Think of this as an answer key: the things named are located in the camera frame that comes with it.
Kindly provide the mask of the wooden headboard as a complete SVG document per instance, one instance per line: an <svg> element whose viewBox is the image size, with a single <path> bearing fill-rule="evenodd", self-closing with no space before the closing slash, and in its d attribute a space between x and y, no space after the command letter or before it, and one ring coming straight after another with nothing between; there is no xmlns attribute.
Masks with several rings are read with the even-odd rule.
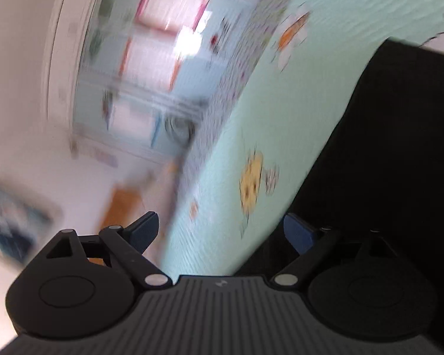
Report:
<svg viewBox="0 0 444 355"><path fill-rule="evenodd" d="M109 204L96 227L96 234L111 225L127 227L146 212L143 196L139 189L117 185L114 187Z"/></svg>

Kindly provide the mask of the framed wedding photo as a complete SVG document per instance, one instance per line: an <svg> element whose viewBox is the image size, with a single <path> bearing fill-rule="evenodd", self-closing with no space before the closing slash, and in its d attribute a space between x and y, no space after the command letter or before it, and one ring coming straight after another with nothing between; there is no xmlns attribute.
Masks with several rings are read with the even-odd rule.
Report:
<svg viewBox="0 0 444 355"><path fill-rule="evenodd" d="M22 268L62 221L62 208L19 182L0 180L0 259Z"/></svg>

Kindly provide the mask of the black garment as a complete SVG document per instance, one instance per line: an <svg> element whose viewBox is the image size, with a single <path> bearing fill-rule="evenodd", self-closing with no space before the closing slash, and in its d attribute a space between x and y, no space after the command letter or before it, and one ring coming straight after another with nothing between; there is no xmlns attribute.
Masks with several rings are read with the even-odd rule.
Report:
<svg viewBox="0 0 444 355"><path fill-rule="evenodd" d="M419 264L444 349L444 53L388 39L286 209L316 229L377 231ZM240 266L272 279L297 258L283 226Z"/></svg>

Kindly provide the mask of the white wardrobe with glass doors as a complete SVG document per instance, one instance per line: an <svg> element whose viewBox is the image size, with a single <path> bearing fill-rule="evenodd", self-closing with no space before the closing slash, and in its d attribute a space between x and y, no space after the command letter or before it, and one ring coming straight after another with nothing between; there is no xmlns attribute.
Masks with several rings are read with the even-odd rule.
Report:
<svg viewBox="0 0 444 355"><path fill-rule="evenodd" d="M127 151L188 149L258 0L56 0L48 119Z"/></svg>

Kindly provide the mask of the mint green quilted bedspread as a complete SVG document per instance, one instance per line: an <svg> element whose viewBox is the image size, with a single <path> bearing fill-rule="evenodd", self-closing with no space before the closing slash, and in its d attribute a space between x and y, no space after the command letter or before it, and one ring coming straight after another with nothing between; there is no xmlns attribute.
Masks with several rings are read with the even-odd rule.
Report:
<svg viewBox="0 0 444 355"><path fill-rule="evenodd" d="M187 154L161 267L227 275L275 229L378 46L444 31L444 0L287 0L310 12L306 39L277 65L277 30L256 20Z"/></svg>

